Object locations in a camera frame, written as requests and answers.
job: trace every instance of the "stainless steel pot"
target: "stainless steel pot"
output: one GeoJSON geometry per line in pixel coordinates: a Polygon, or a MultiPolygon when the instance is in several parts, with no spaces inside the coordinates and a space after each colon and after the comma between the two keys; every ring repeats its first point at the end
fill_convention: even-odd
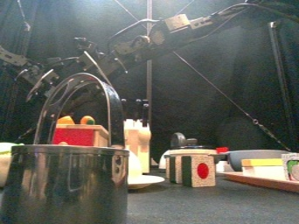
{"type": "Polygon", "coordinates": [[[44,103],[33,145],[12,147],[2,223],[125,223],[128,151],[116,147],[124,147],[124,124],[114,89],[88,73],[73,74],[44,103]],[[106,97],[108,147],[52,145],[64,104],[85,86],[106,97]]]}
{"type": "Polygon", "coordinates": [[[2,223],[125,223],[127,160],[112,148],[14,146],[2,223]]]}

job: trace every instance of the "red circle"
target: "red circle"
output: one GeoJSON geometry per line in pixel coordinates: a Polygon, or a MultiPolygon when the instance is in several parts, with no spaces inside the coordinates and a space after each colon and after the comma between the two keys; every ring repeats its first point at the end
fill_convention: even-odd
{"type": "Polygon", "coordinates": [[[204,163],[197,165],[197,175],[201,179],[205,179],[209,176],[209,167],[204,163]]]}

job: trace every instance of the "metal pot handle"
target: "metal pot handle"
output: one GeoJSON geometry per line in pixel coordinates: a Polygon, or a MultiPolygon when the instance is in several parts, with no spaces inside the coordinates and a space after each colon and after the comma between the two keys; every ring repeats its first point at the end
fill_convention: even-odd
{"type": "Polygon", "coordinates": [[[108,140],[106,146],[120,145],[124,147],[124,124],[123,124],[123,109],[114,89],[89,73],[76,73],[65,78],[54,88],[49,98],[46,99],[38,125],[34,133],[33,144],[50,144],[56,122],[65,102],[77,90],[86,85],[97,85],[106,97],[106,126],[108,140]]]}

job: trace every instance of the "yellow block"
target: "yellow block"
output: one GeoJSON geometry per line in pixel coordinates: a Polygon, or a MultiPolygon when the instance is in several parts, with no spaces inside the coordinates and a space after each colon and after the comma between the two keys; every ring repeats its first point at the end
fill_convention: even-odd
{"type": "Polygon", "coordinates": [[[281,158],[241,159],[241,166],[267,166],[267,165],[283,165],[283,159],[281,158]]]}

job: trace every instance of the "yellow object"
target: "yellow object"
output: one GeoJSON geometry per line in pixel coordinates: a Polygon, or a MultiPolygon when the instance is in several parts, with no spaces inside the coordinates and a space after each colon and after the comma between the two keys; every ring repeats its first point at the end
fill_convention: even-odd
{"type": "Polygon", "coordinates": [[[84,115],[80,119],[80,124],[94,124],[94,119],[89,115],[84,115]]]}
{"type": "Polygon", "coordinates": [[[57,120],[57,124],[74,124],[74,122],[72,121],[70,117],[65,115],[57,120]]]}
{"type": "Polygon", "coordinates": [[[283,165],[283,159],[281,158],[241,159],[241,166],[267,166],[267,165],[283,165]]]}

